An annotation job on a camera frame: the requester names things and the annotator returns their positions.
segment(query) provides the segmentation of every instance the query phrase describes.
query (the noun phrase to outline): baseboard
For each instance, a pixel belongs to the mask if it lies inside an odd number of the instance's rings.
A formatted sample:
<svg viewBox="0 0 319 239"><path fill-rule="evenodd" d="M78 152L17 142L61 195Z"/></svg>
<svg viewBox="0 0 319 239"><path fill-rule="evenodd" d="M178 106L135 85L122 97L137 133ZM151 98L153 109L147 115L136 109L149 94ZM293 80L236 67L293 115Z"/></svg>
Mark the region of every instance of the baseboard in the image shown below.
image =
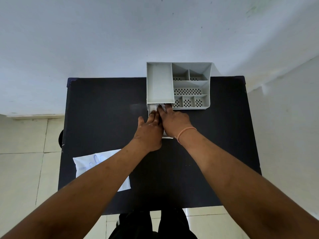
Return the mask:
<svg viewBox="0 0 319 239"><path fill-rule="evenodd" d="M22 119L48 119L48 118L64 118L64 114L36 114L36 115L17 115L7 116L15 120Z"/></svg>

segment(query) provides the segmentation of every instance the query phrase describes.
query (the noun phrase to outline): person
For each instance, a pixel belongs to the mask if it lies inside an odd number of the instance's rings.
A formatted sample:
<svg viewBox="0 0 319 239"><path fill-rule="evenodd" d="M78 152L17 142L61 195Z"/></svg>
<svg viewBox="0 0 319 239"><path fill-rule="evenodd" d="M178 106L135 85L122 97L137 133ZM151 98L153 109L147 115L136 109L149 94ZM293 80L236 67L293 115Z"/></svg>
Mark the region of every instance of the person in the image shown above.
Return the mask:
<svg viewBox="0 0 319 239"><path fill-rule="evenodd" d="M195 160L234 221L250 238L319 238L319 221L265 178L193 128L187 114L158 107L138 118L133 139L115 155L60 189L3 239L83 238L143 157L161 148L165 129ZM159 232L149 212L121 214L110 238L196 238L181 209L162 210Z"/></svg>

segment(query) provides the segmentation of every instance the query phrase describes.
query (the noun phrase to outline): forearm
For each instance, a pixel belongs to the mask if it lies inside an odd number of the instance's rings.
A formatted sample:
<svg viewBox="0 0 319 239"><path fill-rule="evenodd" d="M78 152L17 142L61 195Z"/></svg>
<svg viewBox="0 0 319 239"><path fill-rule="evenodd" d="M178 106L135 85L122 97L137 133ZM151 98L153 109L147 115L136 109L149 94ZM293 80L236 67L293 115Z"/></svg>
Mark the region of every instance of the forearm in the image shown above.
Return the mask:
<svg viewBox="0 0 319 239"><path fill-rule="evenodd" d="M83 238L127 176L147 154L132 140L115 155L88 170L28 215L4 238Z"/></svg>
<svg viewBox="0 0 319 239"><path fill-rule="evenodd" d="M226 210L251 238L287 236L289 231L296 236L296 231L287 229L301 225L313 229L316 221L301 207L196 130L185 131L179 141Z"/></svg>

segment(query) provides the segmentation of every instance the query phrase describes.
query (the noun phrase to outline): left hand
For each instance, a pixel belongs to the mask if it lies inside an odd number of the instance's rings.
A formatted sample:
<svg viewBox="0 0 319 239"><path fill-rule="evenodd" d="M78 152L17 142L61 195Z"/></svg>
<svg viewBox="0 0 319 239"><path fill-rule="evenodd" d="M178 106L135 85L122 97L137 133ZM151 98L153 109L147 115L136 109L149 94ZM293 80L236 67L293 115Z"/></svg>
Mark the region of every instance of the left hand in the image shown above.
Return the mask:
<svg viewBox="0 0 319 239"><path fill-rule="evenodd" d="M144 122L143 117L138 118L138 129L133 139L141 142L148 152L152 152L161 148L163 132L159 113L152 111L147 122Z"/></svg>

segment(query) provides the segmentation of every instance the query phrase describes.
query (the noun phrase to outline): right hand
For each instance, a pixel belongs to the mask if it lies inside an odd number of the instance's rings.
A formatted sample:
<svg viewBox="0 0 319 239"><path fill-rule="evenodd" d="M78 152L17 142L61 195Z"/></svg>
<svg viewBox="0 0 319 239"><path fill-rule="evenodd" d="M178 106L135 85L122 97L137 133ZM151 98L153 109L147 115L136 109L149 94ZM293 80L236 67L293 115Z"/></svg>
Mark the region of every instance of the right hand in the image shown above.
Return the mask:
<svg viewBox="0 0 319 239"><path fill-rule="evenodd" d="M167 136L177 138L184 128L192 126L186 113L173 111L171 104L165 104L165 108L166 112L161 106L158 106L157 110L162 118Z"/></svg>

